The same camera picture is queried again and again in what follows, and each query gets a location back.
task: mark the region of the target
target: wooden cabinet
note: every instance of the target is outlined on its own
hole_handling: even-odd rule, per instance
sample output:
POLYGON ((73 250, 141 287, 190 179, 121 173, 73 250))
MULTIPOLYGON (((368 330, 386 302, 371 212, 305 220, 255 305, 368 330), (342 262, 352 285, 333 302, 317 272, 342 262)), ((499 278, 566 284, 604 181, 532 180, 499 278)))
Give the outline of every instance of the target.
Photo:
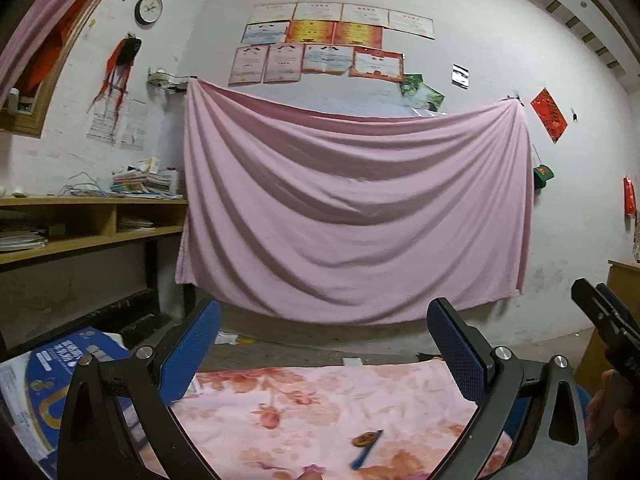
MULTIPOLYGON (((633 316, 640 320, 640 264, 609 260, 607 285, 620 301, 626 304, 633 316)), ((582 361, 575 372, 578 384, 591 395, 600 389, 601 375, 613 368, 604 357, 605 345, 598 332, 593 332, 582 361)))

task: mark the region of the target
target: wooden shelf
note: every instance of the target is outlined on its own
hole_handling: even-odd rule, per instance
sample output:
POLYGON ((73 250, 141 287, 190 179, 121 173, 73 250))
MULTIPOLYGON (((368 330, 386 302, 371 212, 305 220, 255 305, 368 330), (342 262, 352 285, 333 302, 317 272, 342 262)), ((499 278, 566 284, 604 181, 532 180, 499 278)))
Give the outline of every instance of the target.
POLYGON ((46 260, 47 256, 70 251, 102 246, 107 249, 110 244, 179 234, 182 232, 187 204, 186 200, 144 198, 1 198, 0 209, 26 212, 43 221, 63 222, 67 233, 50 240, 42 249, 0 253, 0 266, 15 262, 28 265, 28 260, 46 260), (157 227, 149 231, 119 232, 118 218, 126 215, 141 216, 151 220, 157 227))

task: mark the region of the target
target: metal screw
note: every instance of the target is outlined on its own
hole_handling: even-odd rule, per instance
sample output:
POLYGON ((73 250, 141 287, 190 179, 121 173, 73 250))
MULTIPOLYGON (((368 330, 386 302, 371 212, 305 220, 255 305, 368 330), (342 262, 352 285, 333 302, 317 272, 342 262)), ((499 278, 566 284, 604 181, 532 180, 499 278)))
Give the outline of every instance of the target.
POLYGON ((78 359, 78 364, 80 366, 87 366, 93 358, 94 356, 92 356, 91 354, 84 354, 81 358, 78 359))
POLYGON ((154 349, 151 346, 141 346, 136 351, 136 357, 138 359, 149 359, 154 354, 154 349))
POLYGON ((554 361, 561 368, 566 368, 567 365, 569 364, 566 361, 566 359, 564 357, 562 357, 561 355, 557 355, 556 357, 554 357, 554 361))
POLYGON ((498 348, 495 349, 495 354, 504 361, 508 361, 513 355, 511 353, 511 350, 509 350, 506 346, 498 346, 498 348))

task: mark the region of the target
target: poster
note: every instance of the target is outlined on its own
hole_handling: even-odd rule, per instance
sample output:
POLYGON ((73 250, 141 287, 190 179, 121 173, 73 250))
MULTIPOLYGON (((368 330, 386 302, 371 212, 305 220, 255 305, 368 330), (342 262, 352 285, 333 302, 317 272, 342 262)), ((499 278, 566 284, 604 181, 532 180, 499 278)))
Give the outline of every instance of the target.
POLYGON ((124 131, 120 147, 141 152, 145 149, 146 116, 148 106, 142 101, 130 99, 124 113, 124 131))
POLYGON ((284 43, 288 28, 289 22, 249 24, 244 30, 241 43, 247 45, 284 43))
POLYGON ((334 44, 382 48, 382 27, 339 22, 335 25, 334 44))
POLYGON ((269 55, 267 56, 264 82, 300 81, 302 77, 302 58, 304 55, 304 45, 290 43, 271 45, 269 47, 269 55))
POLYGON ((342 15, 342 4, 326 4, 322 2, 300 2, 293 14, 294 20, 325 20, 339 22, 342 15))
POLYGON ((334 22, 291 22, 285 43, 333 43, 334 22))
POLYGON ((454 65, 451 72, 451 82, 455 86, 459 86, 460 88, 464 88, 465 90, 468 89, 469 70, 467 70, 466 68, 462 68, 460 65, 454 65))
POLYGON ((440 110, 444 95, 425 85, 422 74, 404 74, 399 86, 402 102, 407 108, 421 108, 431 112, 440 110))
POLYGON ((397 10, 389 11, 389 28, 408 32, 409 34, 417 34, 425 38, 435 39, 433 31, 433 20, 424 18, 416 14, 407 12, 398 12, 397 10))
POLYGON ((353 50, 353 67, 349 70, 349 76, 401 83, 403 75, 404 56, 402 54, 363 47, 356 47, 353 50))
POLYGON ((302 72, 343 74, 353 64, 353 47, 307 45, 302 72))
POLYGON ((289 21, 293 18, 294 10, 296 10, 296 4, 256 5, 249 23, 289 21))
POLYGON ((262 81, 262 71, 268 51, 269 47, 267 45, 241 46, 238 48, 231 67, 229 84, 237 85, 262 81))
POLYGON ((551 140, 554 144, 558 142, 568 124, 549 91, 544 88, 533 99, 531 106, 538 114, 542 124, 544 124, 551 140))
POLYGON ((107 92, 94 103, 91 126, 89 126, 89 132, 86 134, 87 139, 98 140, 115 146, 118 136, 115 112, 119 96, 120 91, 114 88, 111 90, 111 95, 107 92))
POLYGON ((389 10, 380 7, 344 4, 342 9, 343 22, 362 23, 363 25, 389 26, 389 10))

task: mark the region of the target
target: red certificate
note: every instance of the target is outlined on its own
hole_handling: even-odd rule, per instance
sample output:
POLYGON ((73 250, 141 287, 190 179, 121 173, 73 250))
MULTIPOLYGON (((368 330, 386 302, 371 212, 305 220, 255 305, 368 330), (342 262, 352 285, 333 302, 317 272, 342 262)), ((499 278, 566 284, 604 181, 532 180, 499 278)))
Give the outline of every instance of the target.
POLYGON ((334 22, 320 20, 291 22, 285 42, 331 44, 334 38, 334 27, 334 22))
POLYGON ((337 23, 334 44, 382 48, 382 27, 363 23, 337 23))
POLYGON ((404 55, 373 48, 353 49, 351 77, 368 77, 401 83, 404 78, 404 55))

